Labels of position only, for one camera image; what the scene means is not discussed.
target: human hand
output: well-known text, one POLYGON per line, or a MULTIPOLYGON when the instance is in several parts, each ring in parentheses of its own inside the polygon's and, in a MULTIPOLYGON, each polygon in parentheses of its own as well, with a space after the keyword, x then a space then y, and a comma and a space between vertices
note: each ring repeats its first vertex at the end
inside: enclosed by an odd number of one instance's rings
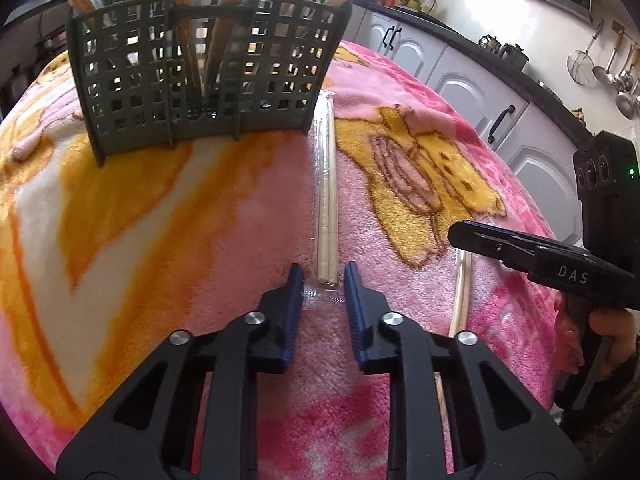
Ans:
MULTIPOLYGON (((577 374, 584 364, 578 327, 565 309, 564 295, 556 301, 556 359, 555 364, 562 371, 577 374)), ((598 380, 607 378, 613 370, 636 352, 636 320, 625 309, 598 308, 589 316, 589 326, 596 333, 612 336, 609 354, 598 372, 598 380)))

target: metal ladle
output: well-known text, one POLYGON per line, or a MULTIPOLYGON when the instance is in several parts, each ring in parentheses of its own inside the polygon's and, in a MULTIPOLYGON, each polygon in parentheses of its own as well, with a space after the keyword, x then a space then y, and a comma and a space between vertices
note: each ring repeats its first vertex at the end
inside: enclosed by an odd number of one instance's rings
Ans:
POLYGON ((634 71, 634 67, 638 63, 639 56, 640 56, 640 50, 638 50, 638 45, 633 44, 631 46, 631 50, 629 51, 629 58, 631 58, 631 65, 627 69, 625 64, 624 70, 620 72, 617 76, 615 76, 613 81, 614 85, 616 85, 616 88, 621 92, 629 92, 629 90, 631 90, 632 86, 634 85, 634 77, 632 75, 632 72, 634 71))
POLYGON ((614 79, 609 70, 611 69, 613 60, 615 59, 616 54, 618 53, 618 49, 622 44, 622 38, 623 38, 623 33, 619 32, 616 43, 613 46, 613 52, 611 53, 611 57, 609 58, 609 62, 607 63, 607 67, 606 68, 603 68, 601 66, 593 67, 593 75, 596 76, 596 79, 600 81, 603 85, 613 85, 614 79))
POLYGON ((620 92, 618 97, 616 97, 616 106, 618 107, 618 110, 620 110, 620 113, 629 120, 634 118, 636 110, 638 109, 640 96, 636 95, 636 92, 638 91, 639 84, 640 79, 636 81, 631 94, 629 92, 620 92))

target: kettle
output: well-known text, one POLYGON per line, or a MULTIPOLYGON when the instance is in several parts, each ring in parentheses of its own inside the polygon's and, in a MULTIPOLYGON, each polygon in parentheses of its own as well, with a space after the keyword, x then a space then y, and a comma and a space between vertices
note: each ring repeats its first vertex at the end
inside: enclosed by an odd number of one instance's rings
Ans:
POLYGON ((518 70, 522 70, 529 60, 524 54, 522 47, 517 43, 515 45, 505 43, 500 49, 500 52, 498 52, 498 56, 518 70))
POLYGON ((493 52, 494 54, 498 54, 498 51, 500 50, 500 47, 502 46, 500 44, 500 41, 498 41, 493 36, 490 36, 489 34, 487 34, 486 36, 483 36, 482 38, 480 38, 478 40, 478 45, 480 45, 482 48, 488 50, 489 52, 493 52))

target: gray plastic basket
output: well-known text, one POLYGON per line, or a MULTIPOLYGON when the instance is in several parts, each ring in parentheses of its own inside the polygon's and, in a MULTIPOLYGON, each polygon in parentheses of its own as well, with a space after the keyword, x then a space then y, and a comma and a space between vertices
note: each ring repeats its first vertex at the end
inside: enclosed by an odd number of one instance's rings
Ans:
POLYGON ((122 0, 72 18, 69 57, 98 165, 114 153, 195 137, 290 128, 306 134, 350 15, 350 3, 122 0), (215 92, 200 107, 188 97, 193 89, 184 83, 174 27, 207 20, 199 23, 208 38, 222 18, 234 20, 234 32, 215 92))

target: metal screw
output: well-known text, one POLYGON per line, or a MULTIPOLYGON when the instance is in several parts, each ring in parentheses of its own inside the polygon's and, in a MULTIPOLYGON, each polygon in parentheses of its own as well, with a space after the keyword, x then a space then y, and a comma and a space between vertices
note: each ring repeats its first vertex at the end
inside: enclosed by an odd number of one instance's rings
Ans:
POLYGON ((382 315, 382 321, 388 325, 399 325, 404 321, 404 317, 397 312, 387 312, 382 315))
POLYGON ((264 323, 265 319, 266 317, 264 317, 264 314, 261 312, 258 312, 257 310, 254 310, 253 312, 249 312, 244 316, 244 322, 247 323, 247 325, 260 325, 264 323))
POLYGON ((458 334, 458 341, 463 345, 473 346, 478 342, 478 336, 473 332, 469 332, 469 330, 465 330, 458 334))
POLYGON ((186 330, 176 330, 169 336, 169 341, 172 345, 180 346, 189 342, 191 334, 186 330))

